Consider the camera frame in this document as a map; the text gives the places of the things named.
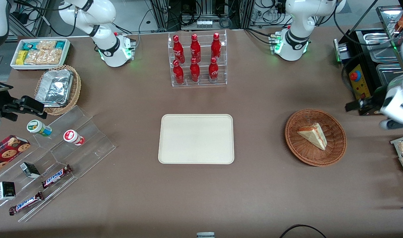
emergency stop button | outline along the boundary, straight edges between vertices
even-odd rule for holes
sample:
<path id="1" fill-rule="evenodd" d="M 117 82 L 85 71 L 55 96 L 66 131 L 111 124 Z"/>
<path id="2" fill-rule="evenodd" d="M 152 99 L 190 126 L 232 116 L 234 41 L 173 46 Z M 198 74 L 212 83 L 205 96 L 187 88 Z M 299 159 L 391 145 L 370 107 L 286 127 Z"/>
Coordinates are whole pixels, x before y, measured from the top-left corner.
<path id="1" fill-rule="evenodd" d="M 360 71 L 355 71 L 355 72 L 352 72 L 351 74 L 350 74 L 350 79 L 352 80 L 352 81 L 354 81 L 354 82 L 358 82 L 358 81 L 360 81 L 360 78 L 361 78 L 361 73 L 360 73 Z"/>

foil container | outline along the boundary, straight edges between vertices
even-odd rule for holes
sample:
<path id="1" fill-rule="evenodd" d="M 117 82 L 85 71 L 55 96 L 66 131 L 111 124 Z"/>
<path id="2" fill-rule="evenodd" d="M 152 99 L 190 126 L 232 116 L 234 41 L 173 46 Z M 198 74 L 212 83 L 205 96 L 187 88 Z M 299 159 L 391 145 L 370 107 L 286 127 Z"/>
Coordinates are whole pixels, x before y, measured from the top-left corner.
<path id="1" fill-rule="evenodd" d="M 36 100 L 44 107 L 65 107 L 72 88 L 73 73 L 67 69 L 44 73 L 36 94 Z"/>

snickers bar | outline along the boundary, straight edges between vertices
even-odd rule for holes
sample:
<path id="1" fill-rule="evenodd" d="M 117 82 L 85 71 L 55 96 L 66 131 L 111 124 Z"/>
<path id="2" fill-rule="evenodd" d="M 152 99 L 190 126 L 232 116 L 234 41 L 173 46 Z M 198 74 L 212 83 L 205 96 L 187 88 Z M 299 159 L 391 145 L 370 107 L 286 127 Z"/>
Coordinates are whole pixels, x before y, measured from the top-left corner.
<path id="1" fill-rule="evenodd" d="M 61 179 L 63 176 L 67 175 L 71 171 L 72 171 L 72 169 L 69 165 L 63 167 L 61 170 L 59 170 L 59 172 L 55 173 L 50 178 L 48 178 L 46 181 L 42 182 L 43 189 L 46 189 L 47 187 L 56 183 L 56 181 L 58 181 L 59 179 Z"/>
<path id="2" fill-rule="evenodd" d="M 43 201 L 43 200 L 44 200 L 43 193 L 38 192 L 35 196 L 32 196 L 29 199 L 25 200 L 24 202 L 9 208 L 9 215 L 13 216 L 13 215 L 17 214 L 18 212 L 20 212 L 22 209 L 30 207 L 30 206 L 34 205 L 36 202 Z"/>

small black box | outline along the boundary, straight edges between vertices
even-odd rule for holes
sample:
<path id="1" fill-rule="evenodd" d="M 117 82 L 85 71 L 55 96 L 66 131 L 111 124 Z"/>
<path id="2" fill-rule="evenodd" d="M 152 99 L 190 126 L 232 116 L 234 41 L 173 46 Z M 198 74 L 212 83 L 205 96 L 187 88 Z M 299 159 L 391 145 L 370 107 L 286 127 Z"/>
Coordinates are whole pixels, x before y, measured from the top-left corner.
<path id="1" fill-rule="evenodd" d="M 40 173 L 38 172 L 34 164 L 24 162 L 20 166 L 22 171 L 25 173 L 25 176 L 29 178 L 38 178 L 40 176 Z"/>
<path id="2" fill-rule="evenodd" d="M 0 200 L 11 200 L 16 196 L 13 182 L 0 182 Z"/>

brown table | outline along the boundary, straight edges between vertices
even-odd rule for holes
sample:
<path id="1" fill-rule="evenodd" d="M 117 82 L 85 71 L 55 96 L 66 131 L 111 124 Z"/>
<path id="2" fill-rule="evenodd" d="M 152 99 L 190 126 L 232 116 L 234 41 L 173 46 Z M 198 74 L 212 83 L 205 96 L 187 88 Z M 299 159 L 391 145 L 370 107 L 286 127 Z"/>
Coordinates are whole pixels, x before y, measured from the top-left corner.
<path id="1" fill-rule="evenodd" d="M 109 68 L 90 38 L 70 38 L 68 64 L 82 79 L 79 105 L 118 146 L 30 221 L 0 209 L 0 237 L 278 237 L 306 223 L 328 237 L 403 237 L 403 172 L 383 131 L 382 116 L 345 113 L 352 100 L 332 46 L 341 34 L 318 27 L 297 62 L 272 56 L 242 30 L 228 32 L 229 83 L 224 88 L 171 87 L 167 34 L 143 35 L 136 60 Z M 33 95 L 41 72 L 11 72 L 11 95 Z M 336 117 L 348 137 L 344 158 L 317 168 L 298 161 L 283 129 L 297 110 Z M 228 113 L 234 118 L 230 165 L 165 165 L 158 161 L 167 113 Z M 3 121 L 9 134 L 30 137 L 20 115 Z M 49 116 L 48 124 L 55 119 Z M 316 233 L 299 228 L 286 238 Z"/>

